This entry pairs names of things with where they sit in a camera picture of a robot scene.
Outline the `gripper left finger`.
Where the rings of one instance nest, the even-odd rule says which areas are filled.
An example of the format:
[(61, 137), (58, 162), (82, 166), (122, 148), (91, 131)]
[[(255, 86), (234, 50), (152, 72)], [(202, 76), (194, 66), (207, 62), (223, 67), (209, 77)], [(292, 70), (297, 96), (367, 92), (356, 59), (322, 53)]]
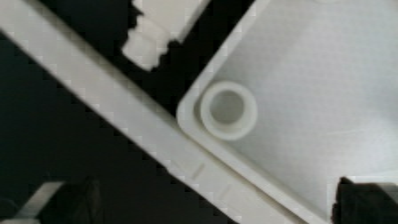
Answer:
[(100, 182), (45, 182), (13, 217), (0, 224), (104, 224)]

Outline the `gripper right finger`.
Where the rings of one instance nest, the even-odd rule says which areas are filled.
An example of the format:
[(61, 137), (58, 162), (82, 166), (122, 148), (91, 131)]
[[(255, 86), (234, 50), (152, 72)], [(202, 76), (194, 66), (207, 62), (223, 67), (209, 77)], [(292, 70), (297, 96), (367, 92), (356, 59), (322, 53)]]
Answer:
[(398, 224), (398, 185), (340, 179), (333, 224)]

